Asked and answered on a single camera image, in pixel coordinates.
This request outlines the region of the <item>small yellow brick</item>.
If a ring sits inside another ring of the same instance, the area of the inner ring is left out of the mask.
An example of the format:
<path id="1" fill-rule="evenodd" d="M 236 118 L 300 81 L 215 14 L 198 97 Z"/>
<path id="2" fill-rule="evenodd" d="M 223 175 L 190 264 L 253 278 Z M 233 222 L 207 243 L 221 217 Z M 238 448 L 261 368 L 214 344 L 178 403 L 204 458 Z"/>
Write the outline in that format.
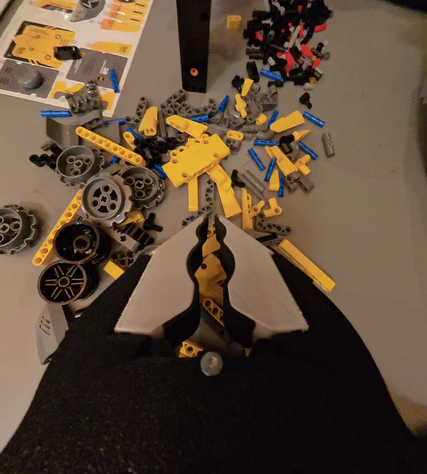
<path id="1" fill-rule="evenodd" d="M 115 280 L 125 273 L 123 268 L 111 260 L 104 265 L 103 270 Z"/>

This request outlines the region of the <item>grey spoked toy wheel hub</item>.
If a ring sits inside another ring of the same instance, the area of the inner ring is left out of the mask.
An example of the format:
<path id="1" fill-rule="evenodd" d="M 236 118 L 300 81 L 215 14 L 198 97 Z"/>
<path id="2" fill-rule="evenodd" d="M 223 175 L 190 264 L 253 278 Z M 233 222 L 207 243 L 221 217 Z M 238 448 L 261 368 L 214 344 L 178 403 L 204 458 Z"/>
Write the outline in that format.
<path id="1" fill-rule="evenodd" d="M 134 209 L 133 189 L 121 175 L 102 172 L 92 177 L 82 190 L 81 210 L 90 222 L 106 227 L 124 222 Z"/>

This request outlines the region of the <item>toy sticker sheet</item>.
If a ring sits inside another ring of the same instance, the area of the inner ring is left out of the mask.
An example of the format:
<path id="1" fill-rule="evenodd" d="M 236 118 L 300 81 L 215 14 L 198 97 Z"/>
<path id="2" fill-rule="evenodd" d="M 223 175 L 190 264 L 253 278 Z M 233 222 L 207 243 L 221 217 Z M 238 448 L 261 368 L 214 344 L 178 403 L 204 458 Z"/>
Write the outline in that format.
<path id="1" fill-rule="evenodd" d="M 0 94 L 52 108 L 68 108 L 66 94 L 88 81 L 98 87 L 104 114 L 114 115 L 120 93 L 111 86 L 114 68 L 120 92 L 149 17 L 152 1 L 22 1 L 0 38 Z M 58 61 L 54 47 L 77 46 L 84 57 Z M 43 86 L 27 91 L 17 83 L 21 70 L 39 70 Z"/>

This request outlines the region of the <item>light grey curved panel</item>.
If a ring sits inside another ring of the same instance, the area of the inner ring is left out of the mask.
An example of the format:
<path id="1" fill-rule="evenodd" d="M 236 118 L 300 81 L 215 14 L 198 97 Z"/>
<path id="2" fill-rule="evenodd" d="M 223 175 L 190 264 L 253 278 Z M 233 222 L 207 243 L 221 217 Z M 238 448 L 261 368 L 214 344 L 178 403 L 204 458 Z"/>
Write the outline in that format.
<path id="1" fill-rule="evenodd" d="M 44 306 L 35 324 L 37 352 L 41 365 L 50 361 L 73 319 L 68 305 Z"/>

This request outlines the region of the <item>long yellow holed beam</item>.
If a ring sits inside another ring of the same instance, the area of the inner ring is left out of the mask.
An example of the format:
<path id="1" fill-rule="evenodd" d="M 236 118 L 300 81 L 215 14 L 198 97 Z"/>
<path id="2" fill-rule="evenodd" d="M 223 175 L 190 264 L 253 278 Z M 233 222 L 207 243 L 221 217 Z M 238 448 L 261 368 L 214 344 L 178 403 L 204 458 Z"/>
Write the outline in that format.
<path id="1" fill-rule="evenodd" d="M 58 219 L 55 226 L 52 228 L 51 232 L 45 238 L 43 244 L 40 246 L 39 250 L 36 252 L 32 259 L 32 264 L 35 266 L 45 266 L 50 264 L 53 257 L 55 256 L 53 244 L 56 233 L 67 223 L 73 222 L 79 218 L 78 210 L 80 209 L 82 203 L 82 189 L 79 189 L 71 200 L 67 208 L 65 209 L 62 216 Z"/>
<path id="2" fill-rule="evenodd" d="M 133 166 L 146 167 L 146 162 L 143 157 L 134 151 L 127 149 L 119 144 L 112 142 L 109 139 L 98 135 L 91 130 L 84 127 L 76 127 L 75 133 L 83 140 L 89 142 L 92 145 L 99 147 L 100 149 L 109 152 L 115 157 L 124 160 Z"/>

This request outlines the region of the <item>long yellow flat bar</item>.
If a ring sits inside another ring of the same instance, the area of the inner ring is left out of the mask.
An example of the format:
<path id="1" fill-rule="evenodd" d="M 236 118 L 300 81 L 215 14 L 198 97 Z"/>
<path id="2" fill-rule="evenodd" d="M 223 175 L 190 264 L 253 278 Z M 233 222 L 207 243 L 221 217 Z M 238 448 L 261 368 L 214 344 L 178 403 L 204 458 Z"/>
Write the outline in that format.
<path id="1" fill-rule="evenodd" d="M 309 276 L 322 290 L 329 293 L 335 288 L 335 282 L 289 240 L 282 239 L 277 245 L 277 250 L 283 257 Z"/>

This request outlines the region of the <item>pile of black red pins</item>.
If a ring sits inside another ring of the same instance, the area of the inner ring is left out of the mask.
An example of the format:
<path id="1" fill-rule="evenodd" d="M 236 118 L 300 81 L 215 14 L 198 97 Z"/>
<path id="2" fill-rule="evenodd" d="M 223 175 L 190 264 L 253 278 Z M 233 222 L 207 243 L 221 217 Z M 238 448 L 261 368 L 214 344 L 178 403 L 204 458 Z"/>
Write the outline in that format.
<path id="1" fill-rule="evenodd" d="M 333 15 L 323 0 L 270 0 L 266 10 L 253 10 L 243 31 L 248 78 L 264 77 L 269 86 L 279 87 L 287 81 L 303 87 L 318 82 L 323 76 L 319 65 L 329 52 L 323 41 L 310 41 L 327 29 Z"/>

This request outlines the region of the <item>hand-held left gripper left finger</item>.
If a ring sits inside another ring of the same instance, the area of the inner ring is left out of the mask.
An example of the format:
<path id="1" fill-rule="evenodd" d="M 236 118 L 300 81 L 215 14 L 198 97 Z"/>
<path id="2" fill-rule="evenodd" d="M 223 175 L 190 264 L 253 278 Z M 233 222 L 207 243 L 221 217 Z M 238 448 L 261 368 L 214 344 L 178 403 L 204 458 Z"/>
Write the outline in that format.
<path id="1" fill-rule="evenodd" d="M 203 262 L 208 217 L 198 217 L 148 258 L 122 314 L 118 333 L 184 341 L 198 329 L 201 309 L 195 272 Z"/>

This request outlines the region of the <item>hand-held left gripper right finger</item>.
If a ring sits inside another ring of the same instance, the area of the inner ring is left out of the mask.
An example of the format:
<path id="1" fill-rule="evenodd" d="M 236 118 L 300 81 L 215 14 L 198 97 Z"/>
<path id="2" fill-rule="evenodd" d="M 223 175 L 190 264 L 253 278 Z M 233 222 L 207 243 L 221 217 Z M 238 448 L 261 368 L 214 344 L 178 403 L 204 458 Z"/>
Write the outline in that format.
<path id="1" fill-rule="evenodd" d="M 309 329 L 273 254 L 223 216 L 215 216 L 219 257 L 226 273 L 223 322 L 243 347 L 276 334 Z"/>

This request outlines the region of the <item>pile of yellow grey pieces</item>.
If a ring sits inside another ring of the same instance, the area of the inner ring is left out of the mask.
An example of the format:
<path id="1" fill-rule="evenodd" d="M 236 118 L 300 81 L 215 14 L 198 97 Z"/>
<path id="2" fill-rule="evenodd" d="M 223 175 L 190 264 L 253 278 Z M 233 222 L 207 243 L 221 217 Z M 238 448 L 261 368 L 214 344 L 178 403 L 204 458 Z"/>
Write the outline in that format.
<path id="1" fill-rule="evenodd" d="M 182 143 L 180 146 L 185 146 L 187 145 L 187 143 L 191 143 L 193 142 L 193 139 L 195 138 L 199 138 L 201 135 L 203 134 L 206 134 L 207 136 L 208 135 L 208 126 L 203 123 L 203 122 L 199 122 L 197 120 L 194 120 L 194 119 L 189 119 L 183 115 L 169 115 L 166 117 L 166 124 L 169 125 L 170 127 L 173 127 L 175 130 L 177 130 L 178 132 L 180 133 L 184 133 L 184 134 L 188 134 L 190 136 L 190 138 L 185 142 L 185 143 Z M 129 145 L 129 148 L 130 150 L 134 151 L 135 153 L 137 153 L 135 151 L 135 140 L 137 139 L 137 137 L 135 137 L 135 134 L 137 134 L 137 132 L 135 132 L 134 130 L 131 130 L 131 129 L 127 129 L 127 132 L 124 134 L 125 136 L 125 139 Z M 113 170 L 112 167 L 108 167 L 106 169 L 101 169 L 100 172 L 97 174 L 99 175 L 100 173 L 102 172 L 109 172 L 111 175 L 115 175 L 115 174 L 119 174 L 119 171 L 121 169 L 118 169 L 118 170 Z M 161 176 L 160 172 L 159 171 L 156 171 L 160 178 L 163 180 L 163 177 Z M 228 219 L 228 217 L 234 217 L 234 216 L 237 216 L 237 215 L 240 215 L 241 212 L 242 212 L 242 208 L 240 207 L 239 203 L 237 202 L 236 198 L 235 198 L 235 195 L 234 195 L 234 191 L 232 189 L 232 181 L 230 179 L 230 177 L 224 173 L 224 170 L 222 169 L 222 167 L 220 166 L 220 163 L 217 164 L 216 166 L 214 166 L 212 169 L 208 170 L 207 172 L 203 173 L 203 174 L 208 174 L 209 177 L 210 177 L 210 180 L 213 181 L 213 185 L 217 185 L 218 186 L 218 191 L 219 191 L 219 194 L 221 195 L 221 198 L 222 198 L 222 203 L 225 203 L 227 206 L 225 207 L 225 210 L 227 210 L 227 215 L 225 216 L 226 219 Z M 196 181 L 196 179 L 198 178 L 193 178 L 191 181 L 189 181 L 188 183 L 185 183 L 185 184 L 188 184 L 188 187 L 189 187 L 189 194 L 192 194 L 191 193 L 191 184 L 193 182 Z M 78 210 L 78 215 L 79 215 L 79 218 L 75 221 L 86 221 L 86 222 L 89 222 L 95 226 L 97 226 L 98 228 L 100 228 L 102 231 L 104 231 L 110 238 L 111 238 L 111 234 L 108 233 L 108 230 L 112 230 L 113 232 L 117 232 L 118 229 L 116 228 L 116 226 L 118 224 L 115 224 L 113 227 L 109 228 L 109 227 L 106 227 L 104 225 L 101 225 L 99 222 L 90 222 L 86 216 L 86 214 L 81 210 L 81 206 L 80 206 L 80 209 Z M 189 224 L 191 224 L 193 221 L 195 221 L 198 217 L 200 216 L 203 216 L 203 215 L 206 215 L 207 217 L 209 216 L 209 213 L 210 213 L 210 210 L 203 210 L 203 211 L 200 211 L 200 210 L 197 210 L 197 214 L 195 216 L 191 216 L 191 219 L 190 220 L 187 220 L 184 222 L 184 227 L 187 227 Z M 147 261 L 148 261 L 148 258 L 154 253 L 148 253 L 148 254 L 145 254 L 145 255 L 142 255 L 142 256 L 138 256 L 133 264 L 131 266 L 128 267 L 128 269 L 125 271 L 125 275 L 128 275 L 131 277 L 131 281 L 134 281 L 137 285 L 138 281 L 139 281 L 139 278 L 140 276 L 142 275 L 145 267 L 146 267 L 146 264 L 147 264 Z M 275 263 L 277 262 L 277 259 L 275 256 L 273 256 L 273 259 L 275 261 Z M 56 261 L 59 261 L 59 259 L 56 257 L 56 254 L 55 256 L 53 257 L 52 261 L 50 262 L 50 264 L 56 262 Z M 226 276 L 226 273 L 223 277 L 223 282 L 225 282 L 227 276 Z M 124 310 L 126 304 L 122 304 L 122 311 Z M 169 343 L 172 345 L 172 346 L 178 346 L 181 342 L 183 341 L 169 341 Z"/>

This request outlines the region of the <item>dark grey toy panel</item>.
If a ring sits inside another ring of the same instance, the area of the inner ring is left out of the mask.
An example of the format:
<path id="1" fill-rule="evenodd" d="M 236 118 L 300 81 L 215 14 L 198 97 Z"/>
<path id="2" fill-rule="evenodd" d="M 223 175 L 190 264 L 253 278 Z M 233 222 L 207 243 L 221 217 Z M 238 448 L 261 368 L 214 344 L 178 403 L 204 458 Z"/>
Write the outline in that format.
<path id="1" fill-rule="evenodd" d="M 92 130 L 103 125 L 104 117 L 100 110 L 93 110 L 84 115 L 71 117 L 46 117 L 45 121 L 47 137 L 60 148 L 65 149 L 80 144 L 81 139 L 75 132 L 78 127 Z"/>

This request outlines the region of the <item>black spoked toy wheel rim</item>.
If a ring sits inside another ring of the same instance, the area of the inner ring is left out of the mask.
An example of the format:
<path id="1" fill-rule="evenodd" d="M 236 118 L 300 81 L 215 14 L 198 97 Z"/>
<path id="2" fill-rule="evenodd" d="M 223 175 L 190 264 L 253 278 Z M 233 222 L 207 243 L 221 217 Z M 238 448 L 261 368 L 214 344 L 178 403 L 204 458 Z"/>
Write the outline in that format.
<path id="1" fill-rule="evenodd" d="M 59 260 L 41 272 L 37 290 L 46 303 L 67 305 L 88 298 L 98 285 L 97 268 Z"/>

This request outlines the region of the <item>grey curved toy piece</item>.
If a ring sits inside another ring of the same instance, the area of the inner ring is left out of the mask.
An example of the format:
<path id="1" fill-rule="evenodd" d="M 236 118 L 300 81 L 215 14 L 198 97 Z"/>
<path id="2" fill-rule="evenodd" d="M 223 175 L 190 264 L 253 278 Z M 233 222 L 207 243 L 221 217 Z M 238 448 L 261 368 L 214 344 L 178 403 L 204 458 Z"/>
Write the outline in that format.
<path id="1" fill-rule="evenodd" d="M 36 90 L 43 86 L 45 82 L 44 76 L 39 70 L 24 69 L 18 73 L 18 85 L 27 91 Z"/>

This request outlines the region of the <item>tall black toy block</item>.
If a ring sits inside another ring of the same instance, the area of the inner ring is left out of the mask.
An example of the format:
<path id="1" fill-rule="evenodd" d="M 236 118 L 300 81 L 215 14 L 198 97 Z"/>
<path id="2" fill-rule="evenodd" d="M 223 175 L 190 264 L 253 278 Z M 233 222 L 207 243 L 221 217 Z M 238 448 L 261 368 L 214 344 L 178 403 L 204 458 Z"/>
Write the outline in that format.
<path id="1" fill-rule="evenodd" d="M 182 87 L 206 93 L 211 1 L 177 0 L 176 13 Z"/>

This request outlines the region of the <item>small black toy piece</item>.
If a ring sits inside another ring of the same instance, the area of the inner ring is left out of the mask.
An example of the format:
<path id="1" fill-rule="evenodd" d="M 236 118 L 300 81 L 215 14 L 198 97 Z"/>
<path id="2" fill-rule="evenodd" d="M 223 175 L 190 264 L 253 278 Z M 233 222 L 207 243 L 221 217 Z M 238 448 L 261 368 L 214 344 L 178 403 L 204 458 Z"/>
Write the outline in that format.
<path id="1" fill-rule="evenodd" d="M 58 61 L 76 61 L 84 57 L 84 53 L 75 45 L 55 46 L 53 56 Z"/>

